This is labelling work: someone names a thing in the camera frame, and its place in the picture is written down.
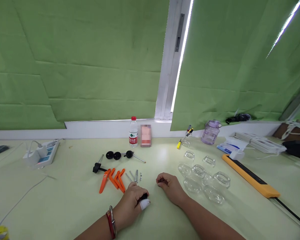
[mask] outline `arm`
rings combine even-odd
[[[130,183],[120,202],[113,208],[113,219],[116,224],[117,232],[130,226],[136,220],[142,211],[138,200],[145,193],[149,196],[146,189],[137,186],[135,182]],[[111,239],[108,218],[105,214],[75,238],[75,240],[98,239]]]
[[[158,175],[156,182],[164,190],[170,201],[185,212],[201,239],[244,240],[228,224],[191,199],[183,191],[176,176],[161,173]]]

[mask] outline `bottle label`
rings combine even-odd
[[[129,132],[129,143],[136,144],[138,142],[138,132],[132,133]]]

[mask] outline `purple water bottle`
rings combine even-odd
[[[201,142],[208,145],[213,145],[220,132],[219,128],[221,128],[221,124],[219,121],[210,120],[209,122],[207,122],[203,135],[201,137]]]

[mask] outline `red bracelet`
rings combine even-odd
[[[116,235],[114,233],[113,227],[112,227],[112,222],[111,222],[111,212],[107,211],[106,217],[108,218],[108,223],[109,223],[109,228],[110,228],[110,233],[111,233],[111,238],[115,239]]]

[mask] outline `bracelet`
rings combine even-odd
[[[117,227],[116,227],[115,221],[113,219],[113,212],[112,212],[112,206],[111,205],[110,205],[109,210],[106,213],[106,216],[108,218],[108,223],[109,223],[111,238],[115,239],[116,236],[117,236]]]

